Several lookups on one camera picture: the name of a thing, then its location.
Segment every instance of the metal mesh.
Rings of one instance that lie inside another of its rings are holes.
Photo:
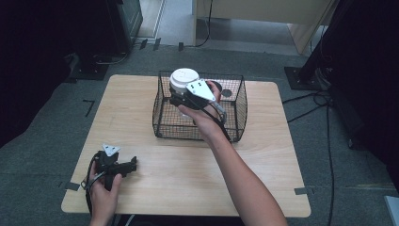
[[[158,75],[158,92],[152,111],[152,127],[156,137],[201,140],[200,131],[193,120],[182,117],[179,109],[169,103],[169,78],[173,72]],[[247,93],[242,75],[199,73],[205,80],[218,82],[223,90],[220,105],[226,110],[225,123],[231,141],[237,142],[244,134],[247,123]]]

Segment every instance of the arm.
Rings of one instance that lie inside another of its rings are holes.
[[[91,167],[90,180],[95,176],[95,165],[94,162]],[[107,225],[108,221],[112,218],[117,209],[121,181],[122,176],[120,174],[116,175],[111,191],[106,190],[104,183],[100,181],[96,181],[92,185],[90,191],[92,205],[91,226]]]
[[[287,225],[279,204],[225,138],[221,129],[203,112],[183,105],[179,106],[179,110],[196,122],[201,137],[210,146],[244,223],[249,226]],[[211,112],[213,109],[208,107],[207,110]]]

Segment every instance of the black stand base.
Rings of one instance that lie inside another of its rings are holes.
[[[81,63],[77,62],[69,79],[104,80],[108,66],[107,64],[93,64],[92,67],[82,69]]]
[[[285,75],[290,83],[291,89],[322,90],[319,81],[313,76],[309,81],[300,81],[299,72],[301,68],[284,67]]]

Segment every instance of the table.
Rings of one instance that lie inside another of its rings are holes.
[[[217,0],[212,18],[288,24],[296,49],[302,54],[321,24],[328,25],[336,0]],[[194,44],[198,18],[208,18],[211,0],[193,0]]]
[[[308,217],[304,184],[276,84],[246,82],[247,127],[233,146],[270,189],[286,217]],[[212,151],[203,141],[162,139],[152,130],[157,77],[113,75],[72,176],[85,178],[103,143],[120,146],[120,162],[137,156],[123,179],[118,214],[238,216]],[[88,213],[85,191],[67,190],[62,210]]]

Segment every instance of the wire mesh basket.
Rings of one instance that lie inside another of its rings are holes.
[[[158,74],[158,92],[152,111],[152,127],[156,137],[202,140],[192,119],[182,117],[179,109],[169,100],[169,78],[173,72]],[[226,110],[225,128],[231,142],[238,142],[247,123],[247,93],[243,75],[199,73],[205,80],[216,81],[222,86],[220,105]]]

